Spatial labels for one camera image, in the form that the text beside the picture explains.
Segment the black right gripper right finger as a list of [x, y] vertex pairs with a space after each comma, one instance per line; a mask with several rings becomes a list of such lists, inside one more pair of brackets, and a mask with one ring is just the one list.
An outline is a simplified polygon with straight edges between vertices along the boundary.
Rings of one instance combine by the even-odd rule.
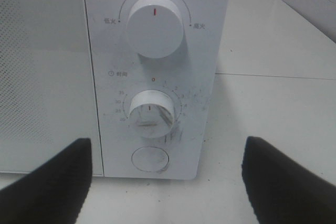
[[247, 137], [241, 171], [259, 223], [335, 223], [335, 185], [263, 138]]

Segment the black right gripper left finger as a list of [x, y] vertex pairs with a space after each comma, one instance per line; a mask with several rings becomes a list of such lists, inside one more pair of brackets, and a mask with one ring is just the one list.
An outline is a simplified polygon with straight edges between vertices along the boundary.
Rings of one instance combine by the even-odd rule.
[[91, 182], [91, 140], [79, 138], [1, 189], [1, 223], [76, 223]]

